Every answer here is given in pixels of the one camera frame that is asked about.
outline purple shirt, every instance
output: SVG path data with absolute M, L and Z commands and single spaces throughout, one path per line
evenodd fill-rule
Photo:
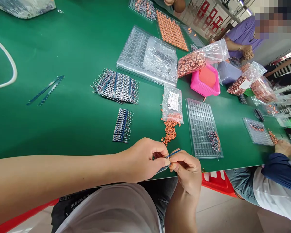
M 241 45 L 251 45 L 252 51 L 262 43 L 262 39 L 253 39 L 255 31 L 255 16 L 250 16 L 246 18 L 241 23 L 237 24 L 231 31 L 229 31 L 226 36 L 230 38 L 236 44 Z M 241 51 L 229 51 L 231 57 L 242 58 L 243 53 Z

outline green workbench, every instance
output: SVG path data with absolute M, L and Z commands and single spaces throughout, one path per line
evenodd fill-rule
M 0 10 L 0 42 L 13 57 L 18 79 L 0 89 L 0 158 L 54 154 L 98 155 L 118 153 L 142 137 L 160 141 L 165 136 L 161 121 L 163 87 L 135 75 L 140 82 L 139 105 L 104 99 L 90 84 L 103 68 L 116 68 L 116 61 L 133 25 L 158 37 L 156 22 L 128 8 L 128 1 L 56 0 L 57 9 L 31 20 L 21 20 Z M 177 49 L 178 58 L 186 55 Z M 37 99 L 26 106 L 56 76 L 65 75 L 41 107 Z M 12 76 L 12 68 L 0 49 L 0 84 Z M 176 127 L 177 137 L 169 152 L 182 148 L 192 154 L 186 98 L 202 101 L 190 89 L 190 75 L 178 80 L 182 90 L 184 124 Z M 252 107 L 221 87 L 219 96 L 207 97 L 212 107 L 224 158 L 201 160 L 206 172 L 261 165 L 273 147 L 255 145 L 243 117 L 256 119 Z M 112 142 L 119 108 L 134 112 L 129 144 Z M 275 118 L 265 126 L 277 137 L 285 137 Z M 176 174 L 164 171 L 155 178 Z

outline white label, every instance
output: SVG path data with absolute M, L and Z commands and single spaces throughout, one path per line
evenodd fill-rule
M 245 80 L 240 86 L 239 88 L 242 88 L 242 89 L 248 89 L 250 86 L 251 86 L 251 82 L 249 82 L 248 80 Z
M 179 95 L 173 92 L 169 92 L 168 96 L 168 108 L 178 111 L 179 110 Z

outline pink plastic container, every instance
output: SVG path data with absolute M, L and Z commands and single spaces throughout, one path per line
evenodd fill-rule
M 208 69 L 209 71 L 213 72 L 216 78 L 215 84 L 213 88 L 203 83 L 199 78 L 199 73 L 202 69 Z M 218 71 L 211 65 L 206 65 L 204 68 L 197 70 L 192 73 L 192 80 L 191 80 L 191 89 L 198 92 L 204 97 L 208 97 L 211 95 L 219 95 L 220 94 L 220 82 Z

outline white tube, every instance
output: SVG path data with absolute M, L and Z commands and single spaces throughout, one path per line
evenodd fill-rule
M 1 87 L 8 86 L 8 85 L 10 85 L 10 84 L 12 84 L 12 83 L 15 82 L 15 80 L 17 79 L 17 68 L 16 68 L 16 65 L 15 65 L 15 63 L 13 61 L 13 58 L 11 57 L 11 55 L 9 54 L 9 52 L 5 49 L 5 47 L 3 47 L 3 45 L 1 43 L 0 43 L 0 48 L 6 54 L 7 58 L 9 59 L 11 65 L 12 65 L 12 68 L 13 68 L 13 76 L 12 76 L 11 80 L 8 81 L 8 82 L 6 82 L 6 83 L 4 83 L 4 84 L 1 84 L 0 85 L 0 88 L 1 88 Z

